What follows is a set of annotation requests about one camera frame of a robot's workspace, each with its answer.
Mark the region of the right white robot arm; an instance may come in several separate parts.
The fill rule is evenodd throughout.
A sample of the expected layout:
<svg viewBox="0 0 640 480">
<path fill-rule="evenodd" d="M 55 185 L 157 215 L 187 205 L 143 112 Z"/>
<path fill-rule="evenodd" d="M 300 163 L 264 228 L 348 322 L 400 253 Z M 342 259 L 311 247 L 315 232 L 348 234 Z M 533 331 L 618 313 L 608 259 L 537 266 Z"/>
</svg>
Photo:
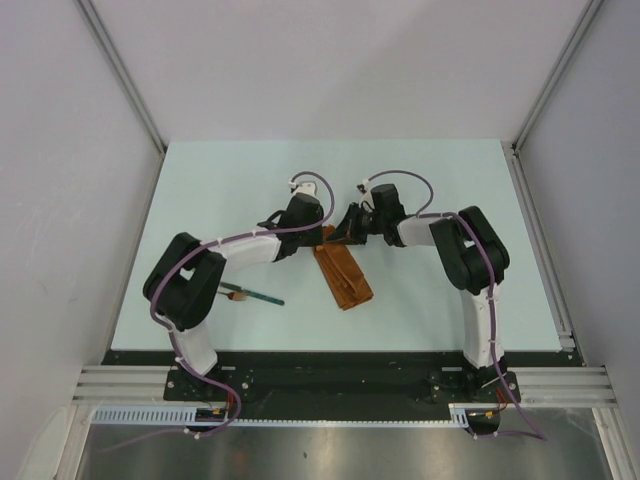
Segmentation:
<svg viewBox="0 0 640 480">
<path fill-rule="evenodd" d="M 409 215 L 393 184 L 362 193 L 360 201 L 349 205 L 328 241 L 364 245 L 370 236 L 380 235 L 393 247 L 428 246 L 437 250 L 463 306 L 463 355 L 473 369 L 461 376 L 461 388 L 473 401 L 486 400 L 498 385 L 489 367 L 504 356 L 497 320 L 499 285 L 510 266 L 504 243 L 477 206 L 459 212 Z"/>
</svg>

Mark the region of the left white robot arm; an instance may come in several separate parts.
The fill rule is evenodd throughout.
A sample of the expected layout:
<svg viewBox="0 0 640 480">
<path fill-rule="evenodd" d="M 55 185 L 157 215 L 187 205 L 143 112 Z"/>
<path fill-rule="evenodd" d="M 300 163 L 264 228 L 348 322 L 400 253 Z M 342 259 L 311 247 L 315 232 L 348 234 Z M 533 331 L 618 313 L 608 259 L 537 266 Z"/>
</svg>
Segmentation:
<svg viewBox="0 0 640 480">
<path fill-rule="evenodd" d="M 199 399 L 214 397 L 221 387 L 206 317 L 223 275 L 281 261 L 323 240 L 325 216 L 316 184 L 290 187 L 287 207 L 247 233 L 210 242 L 186 232 L 176 235 L 144 283 L 151 318 L 168 331 L 177 363 L 189 371 L 185 385 Z"/>
</svg>

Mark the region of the orange cloth napkin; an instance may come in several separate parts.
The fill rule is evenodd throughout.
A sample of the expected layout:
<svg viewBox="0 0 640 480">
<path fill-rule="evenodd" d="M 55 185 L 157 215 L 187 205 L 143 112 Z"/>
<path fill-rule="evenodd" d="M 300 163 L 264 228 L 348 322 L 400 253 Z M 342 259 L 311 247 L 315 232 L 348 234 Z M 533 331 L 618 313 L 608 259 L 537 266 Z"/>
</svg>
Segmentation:
<svg viewBox="0 0 640 480">
<path fill-rule="evenodd" d="M 323 228 L 323 243 L 313 255 L 338 307 L 346 311 L 372 300 L 374 292 L 347 246 L 328 242 L 334 232 L 333 225 Z"/>
</svg>

